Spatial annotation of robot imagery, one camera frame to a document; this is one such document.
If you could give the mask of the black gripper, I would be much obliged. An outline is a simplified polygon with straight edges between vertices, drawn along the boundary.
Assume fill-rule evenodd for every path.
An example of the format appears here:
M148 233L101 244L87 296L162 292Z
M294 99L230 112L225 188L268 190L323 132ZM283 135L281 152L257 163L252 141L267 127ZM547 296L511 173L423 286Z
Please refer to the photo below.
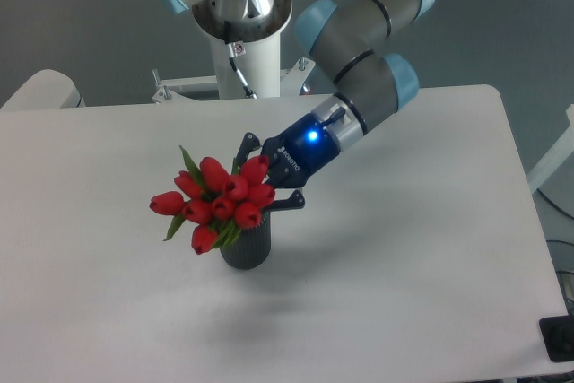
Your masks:
M240 169L247 160L261 153L269 159L268 184L274 188L299 188L340 152L335 139L320 126L319 120L306 114L279 135L267 138L263 147L254 133L246 132L234 157L233 168ZM264 211L297 210L305 204L304 195L295 189L288 198L274 200Z

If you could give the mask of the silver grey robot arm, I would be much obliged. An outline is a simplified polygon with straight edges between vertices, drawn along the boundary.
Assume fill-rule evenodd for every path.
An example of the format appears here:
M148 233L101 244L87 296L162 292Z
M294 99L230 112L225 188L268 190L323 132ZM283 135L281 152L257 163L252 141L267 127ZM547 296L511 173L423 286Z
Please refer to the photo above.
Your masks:
M335 93L308 115L259 142L246 137L237 159L252 151L269 158L268 181L291 197L273 211L300 208L302 187L317 171L402 109L419 90L411 65L375 48L419 19L435 0L354 0L341 7L317 0L293 18L291 0L162 0L174 13L189 11L211 44L222 99L274 98L298 94L302 81L280 74L280 36L294 29L304 50L300 68L319 67Z

